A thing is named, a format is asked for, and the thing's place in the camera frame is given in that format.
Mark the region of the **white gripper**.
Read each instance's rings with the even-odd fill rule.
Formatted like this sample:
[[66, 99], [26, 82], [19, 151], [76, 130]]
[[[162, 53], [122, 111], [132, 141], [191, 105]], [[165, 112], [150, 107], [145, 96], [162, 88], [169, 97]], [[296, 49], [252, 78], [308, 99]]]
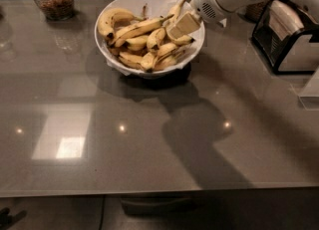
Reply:
[[232, 9], [230, 0], [191, 0], [190, 5], [195, 11], [187, 11], [168, 29], [174, 38], [190, 34], [200, 28], [200, 17], [206, 23], [218, 23], [227, 18]]

